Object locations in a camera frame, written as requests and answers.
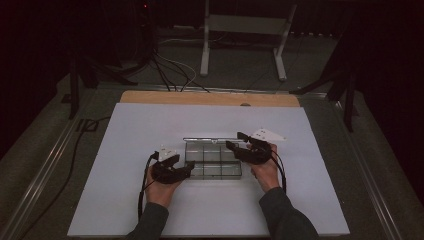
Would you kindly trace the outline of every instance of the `gray sleeve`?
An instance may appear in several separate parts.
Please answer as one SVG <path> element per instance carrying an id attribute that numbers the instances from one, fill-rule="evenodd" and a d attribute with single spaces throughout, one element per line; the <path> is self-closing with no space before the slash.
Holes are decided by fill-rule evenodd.
<path id="1" fill-rule="evenodd" d="M 156 204 L 146 203 L 143 215 L 135 227 L 125 239 L 127 240 L 157 240 L 162 234 L 165 227 L 166 220 L 168 219 L 168 209 Z"/>
<path id="2" fill-rule="evenodd" d="M 318 233 L 311 221 L 293 207 L 282 188 L 269 190 L 261 198 L 259 205 L 272 239 L 318 239 Z"/>

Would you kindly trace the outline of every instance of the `table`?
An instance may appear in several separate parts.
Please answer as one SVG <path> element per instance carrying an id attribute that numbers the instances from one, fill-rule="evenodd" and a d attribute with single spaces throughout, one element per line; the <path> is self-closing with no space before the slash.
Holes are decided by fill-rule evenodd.
<path id="1" fill-rule="evenodd" d="M 242 104 L 251 107 L 240 107 Z M 148 127 L 140 127 L 143 121 Z M 258 122 L 281 126 L 282 135 L 289 139 L 287 145 L 277 146 L 284 149 L 281 157 L 288 196 L 294 206 L 310 218 L 320 235 L 348 234 L 309 122 L 296 97 L 129 91 L 115 107 L 68 235 L 117 237 L 132 230 L 137 222 L 144 165 L 159 144 L 181 153 L 183 145 L 178 139 L 182 137 L 202 137 L 205 132 L 210 137 L 234 137 L 235 128 L 253 132 L 256 129 L 252 126 Z M 243 172 L 249 172 L 246 165 Z M 163 236 L 267 236 L 257 203 L 262 195 L 250 174 L 243 174 L 240 180 L 186 180 L 174 195 Z"/>

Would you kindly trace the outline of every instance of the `black controller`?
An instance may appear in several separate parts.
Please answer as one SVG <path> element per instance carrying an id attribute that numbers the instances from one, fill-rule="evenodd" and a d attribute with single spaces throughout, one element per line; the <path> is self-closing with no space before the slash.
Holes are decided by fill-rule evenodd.
<path id="1" fill-rule="evenodd" d="M 162 162 L 157 161 L 153 164 L 153 179 L 160 183 L 172 184 L 189 178 L 191 170 L 194 168 L 194 163 L 188 164 L 182 168 L 174 168 L 174 164 L 177 163 L 179 159 L 180 155 L 176 154 Z"/>
<path id="2" fill-rule="evenodd" d="M 259 165 L 267 162 L 272 157 L 271 145 L 268 142 L 247 136 L 244 133 L 237 132 L 237 139 L 250 143 L 250 149 L 240 148 L 230 141 L 225 142 L 225 146 L 233 151 L 234 157 L 242 162 Z"/>

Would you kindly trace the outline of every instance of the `person's left hand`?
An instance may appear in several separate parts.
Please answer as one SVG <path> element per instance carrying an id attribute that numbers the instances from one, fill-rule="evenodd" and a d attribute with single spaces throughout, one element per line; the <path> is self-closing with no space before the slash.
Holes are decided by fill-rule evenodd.
<path id="1" fill-rule="evenodd" d="M 147 172 L 146 186 L 151 182 L 153 182 L 152 166 L 149 167 Z M 181 182 L 182 181 L 172 184 L 163 184 L 156 181 L 153 182 L 145 190 L 147 202 L 157 203 L 168 208 L 172 200 L 172 195 L 174 194 L 175 189 L 177 189 L 177 187 L 181 184 Z"/>

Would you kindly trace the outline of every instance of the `white surface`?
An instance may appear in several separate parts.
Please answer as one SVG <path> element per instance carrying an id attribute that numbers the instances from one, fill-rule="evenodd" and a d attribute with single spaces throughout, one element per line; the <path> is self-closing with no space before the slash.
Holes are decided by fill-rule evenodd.
<path id="1" fill-rule="evenodd" d="M 148 157 L 164 145 L 184 159 L 184 137 L 235 138 L 258 128 L 284 135 L 288 196 L 321 235 L 349 233 L 303 108 L 118 103 L 81 196 L 70 236 L 123 236 L 137 223 Z M 241 180 L 186 180 L 169 208 L 163 236 L 268 236 L 263 193 L 243 165 Z"/>
<path id="2" fill-rule="evenodd" d="M 269 131 L 268 129 L 261 128 L 258 131 L 254 132 L 251 136 L 252 138 L 272 142 L 272 141 L 286 141 L 287 138 L 282 137 L 274 132 Z"/>

